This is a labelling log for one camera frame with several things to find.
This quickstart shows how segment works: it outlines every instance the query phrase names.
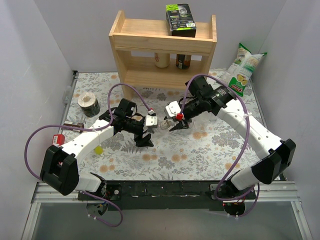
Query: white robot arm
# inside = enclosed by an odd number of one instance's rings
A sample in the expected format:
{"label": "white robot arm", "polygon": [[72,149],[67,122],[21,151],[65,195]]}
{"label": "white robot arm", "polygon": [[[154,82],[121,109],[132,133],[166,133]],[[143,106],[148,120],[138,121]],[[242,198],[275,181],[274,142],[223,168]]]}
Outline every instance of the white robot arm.
{"label": "white robot arm", "polygon": [[245,115],[240,101],[235,99],[235,95],[226,87],[220,86],[213,89],[201,76],[191,83],[189,91],[193,97],[184,106],[183,115],[179,114],[181,108],[177,101],[165,107],[167,119],[161,124],[163,128],[170,128],[169,131],[186,129],[192,118],[203,112],[210,112],[228,123],[245,138],[247,129],[245,118],[249,118],[248,143],[260,161],[232,175],[221,186],[225,188],[222,189],[225,196],[235,197],[238,193],[259,182],[270,184],[291,164],[296,144],[291,139],[283,141],[253,116]]}
{"label": "white robot arm", "polygon": [[94,174],[78,171],[77,162],[81,162],[86,155],[93,151],[101,142],[113,137],[121,131],[134,134],[137,147],[153,147],[151,134],[158,126],[158,117],[153,110],[146,116],[134,113],[137,105],[127,99],[122,99],[118,107],[113,109],[112,124],[102,130],[111,121],[108,111],[99,116],[99,119],[90,127],[93,131],[80,134],[72,141],[61,147],[50,146],[45,153],[40,178],[42,181],[59,191],[63,195],[73,190],[88,191],[103,196],[106,181]]}

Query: yellow ball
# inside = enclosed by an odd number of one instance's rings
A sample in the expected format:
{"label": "yellow ball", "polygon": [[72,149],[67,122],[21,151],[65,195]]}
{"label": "yellow ball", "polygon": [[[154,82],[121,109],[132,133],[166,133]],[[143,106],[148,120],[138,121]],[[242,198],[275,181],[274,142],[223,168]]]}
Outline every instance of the yellow ball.
{"label": "yellow ball", "polygon": [[101,147],[101,146],[97,146],[95,149],[94,149],[94,152],[98,155],[101,155],[103,152],[104,152],[104,149]]}

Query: floral tablecloth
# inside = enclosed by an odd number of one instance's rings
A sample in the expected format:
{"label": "floral tablecloth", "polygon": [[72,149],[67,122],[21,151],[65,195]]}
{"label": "floral tablecloth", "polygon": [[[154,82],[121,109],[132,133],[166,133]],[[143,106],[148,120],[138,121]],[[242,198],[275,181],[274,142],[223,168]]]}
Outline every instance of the floral tablecloth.
{"label": "floral tablecloth", "polygon": [[[223,71],[210,71],[220,78]],[[84,123],[89,128],[98,116],[107,110],[107,95],[112,85],[119,83],[116,72],[80,73],[77,79],[67,121]],[[217,88],[213,80],[208,82]],[[183,92],[176,89],[137,88],[147,104],[153,108],[160,120],[165,117],[164,108],[172,101],[183,97]],[[101,106],[95,117],[86,117],[78,106],[81,93],[93,92]],[[123,97],[122,88],[116,87],[110,104],[116,107]],[[262,121],[257,102],[250,85],[244,91],[243,100],[248,111]],[[145,115],[147,109],[136,96],[138,112]],[[79,133],[63,130],[66,142]],[[220,180],[236,159],[243,144],[243,139],[227,123],[213,114],[203,113],[195,118],[191,129],[174,132],[155,130],[151,137],[154,147],[136,147],[133,134],[117,133],[114,137],[101,143],[101,155],[92,151],[78,162],[81,172],[93,172],[106,180]],[[234,171],[246,168],[258,161],[250,146]]]}

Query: green snack bag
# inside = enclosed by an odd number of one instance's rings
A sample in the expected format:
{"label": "green snack bag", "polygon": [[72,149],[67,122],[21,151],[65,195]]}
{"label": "green snack bag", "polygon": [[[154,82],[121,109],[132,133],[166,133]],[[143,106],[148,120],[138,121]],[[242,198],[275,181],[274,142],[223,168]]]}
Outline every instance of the green snack bag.
{"label": "green snack bag", "polygon": [[232,88],[239,96],[243,97],[246,85],[249,79],[259,64],[260,60],[267,53],[252,55],[251,52],[239,43],[236,59],[223,74],[222,80],[229,82],[229,87]]}

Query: black box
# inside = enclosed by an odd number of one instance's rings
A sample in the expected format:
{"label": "black box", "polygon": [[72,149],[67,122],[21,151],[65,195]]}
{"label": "black box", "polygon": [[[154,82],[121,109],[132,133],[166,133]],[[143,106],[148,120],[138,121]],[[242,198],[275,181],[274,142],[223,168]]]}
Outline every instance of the black box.
{"label": "black box", "polygon": [[197,27],[189,4],[169,4],[165,8],[166,21],[171,36],[189,38],[196,36]]}

